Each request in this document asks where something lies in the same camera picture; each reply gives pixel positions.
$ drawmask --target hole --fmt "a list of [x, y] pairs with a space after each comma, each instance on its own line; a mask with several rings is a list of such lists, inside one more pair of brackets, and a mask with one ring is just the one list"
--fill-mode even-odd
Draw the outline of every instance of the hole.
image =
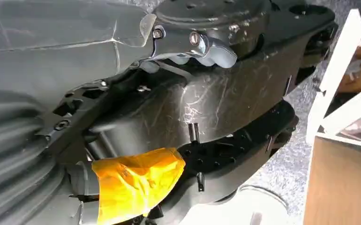
[[104, 91], [96, 89], [96, 90], [87, 90], [83, 93], [83, 96], [86, 98], [96, 99], [100, 97]]
[[67, 93], [66, 95], [65, 95], [65, 98], [69, 98], [69, 97], [71, 97], [71, 96], [73, 96], [74, 95], [74, 93]]
[[290, 8], [290, 12], [295, 15], [321, 15], [327, 12], [326, 7], [315, 5], [296, 5]]
[[278, 150], [279, 150], [279, 149], [272, 149], [272, 150], [270, 151], [269, 157], [272, 157]]
[[71, 117], [81, 107], [82, 104], [83, 101], [79, 99], [73, 99], [71, 101], [62, 103], [53, 111], [53, 113], [63, 117]]
[[189, 3], [189, 4], [186, 5], [186, 8], [188, 8], [188, 9], [193, 9], [193, 8], [195, 8], [196, 6], [197, 6], [196, 4]]

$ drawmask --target screw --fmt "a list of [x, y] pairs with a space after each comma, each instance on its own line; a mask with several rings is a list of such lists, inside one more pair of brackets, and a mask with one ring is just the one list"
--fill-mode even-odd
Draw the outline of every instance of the screw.
[[191, 32], [189, 39], [192, 45], [198, 45], [200, 43], [200, 35], [197, 32]]
[[144, 85], [139, 86], [139, 87], [137, 88], [137, 90], [138, 90], [138, 92], [144, 92], [145, 90], [151, 91], [150, 88], [148, 88], [148, 87], [146, 87], [146, 86], [144, 86]]
[[59, 121], [55, 125], [54, 129], [55, 130], [63, 130], [65, 128], [67, 128], [68, 126], [70, 126], [70, 122], [68, 120], [62, 120], [62, 121]]
[[159, 39], [163, 37], [163, 32], [160, 29], [153, 30], [153, 38]]

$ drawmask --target scratch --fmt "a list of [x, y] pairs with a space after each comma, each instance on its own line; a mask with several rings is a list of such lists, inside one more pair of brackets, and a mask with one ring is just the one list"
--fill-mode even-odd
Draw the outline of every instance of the scratch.
[[185, 106], [185, 114], [183, 115], [183, 122], [185, 124], [189, 124], [192, 123], [192, 121], [194, 120], [195, 116], [198, 114], [202, 114], [201, 112], [199, 112], [197, 109], [195, 108], [191, 108], [190, 106]]
[[208, 93], [208, 91], [210, 90], [210, 88], [211, 88], [215, 83], [216, 83], [216, 81], [215, 81], [215, 82], [212, 82], [207, 88], [205, 88], [204, 93], [203, 93], [196, 101], [194, 101], [194, 102], [192, 102], [192, 103], [186, 103], [186, 104], [187, 104], [187, 105], [194, 105], [194, 104], [196, 104], [196, 103], [199, 103], [199, 102], [201, 101], [201, 99], [203, 99], [203, 98], [205, 97], [205, 95]]
[[164, 107], [164, 105], [165, 105], [165, 103], [166, 103], [167, 98], [168, 98], [168, 95], [167, 95], [167, 97], [162, 101], [162, 103], [161, 103], [161, 105], [160, 105], [160, 108], [158, 109], [158, 111], [157, 111], [157, 113], [156, 113], [156, 117], [155, 117], [154, 120], [153, 120], [152, 127], [156, 125], [157, 120], [158, 120], [158, 117], [160, 116], [161, 111], [163, 111], [163, 107]]
[[227, 83], [229, 83], [229, 78], [228, 78], [228, 77], [226, 77], [226, 83], [225, 83], [225, 86], [224, 86], [224, 88], [223, 88], [222, 95], [221, 95], [221, 97], [220, 97], [220, 101], [219, 101], [218, 106], [217, 106], [217, 110], [216, 110], [216, 114], [215, 114], [216, 117], [217, 117], [217, 122], [216, 122], [216, 124], [215, 124], [215, 127], [217, 127], [217, 126], [218, 126], [218, 123], [219, 123], [218, 113], [219, 113], [220, 106], [222, 105], [222, 100], [223, 100], [223, 98], [225, 97], [225, 92], [226, 92]]
[[144, 113], [142, 113], [142, 120], [143, 120], [143, 125], [146, 127], [147, 135], [149, 135], [150, 129], [149, 129], [146, 119], [144, 118]]

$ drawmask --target bolt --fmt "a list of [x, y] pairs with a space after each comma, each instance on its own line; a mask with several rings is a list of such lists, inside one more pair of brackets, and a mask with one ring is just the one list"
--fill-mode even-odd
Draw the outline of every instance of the bolt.
[[163, 37], [163, 32], [160, 29], [153, 30], [153, 38], [159, 39]]
[[70, 122], [68, 120], [62, 120], [55, 125], [54, 129], [59, 131], [67, 128], [68, 126], [70, 126]]
[[200, 43], [200, 35], [197, 32], [191, 32], [189, 39], [192, 45], [198, 45]]

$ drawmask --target gray plastic part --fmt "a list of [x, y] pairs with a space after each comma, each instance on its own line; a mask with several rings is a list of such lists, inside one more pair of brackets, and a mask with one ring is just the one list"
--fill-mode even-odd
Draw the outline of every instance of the gray plastic part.
[[[0, 90], [25, 93], [53, 110], [67, 91], [118, 74], [135, 59], [150, 55], [152, 44], [150, 48], [128, 51], [133, 48], [102, 43], [68, 49], [3, 52], [0, 53]], [[124, 56], [119, 61], [116, 60], [118, 54]]]
[[145, 43], [142, 8], [111, 1], [0, 0], [0, 51]]
[[99, 202], [84, 202], [81, 212], [80, 224], [95, 225], [97, 224], [99, 213]]
[[81, 203], [70, 197], [64, 168], [45, 155], [45, 137], [34, 135], [43, 127], [40, 109], [0, 91], [0, 225], [79, 224]]
[[150, 57], [155, 18], [110, 1], [0, 0], [0, 90], [53, 110], [68, 90]]
[[70, 174], [71, 185], [77, 195], [98, 195], [99, 182], [92, 170], [91, 162], [78, 162], [76, 165], [67, 167]]

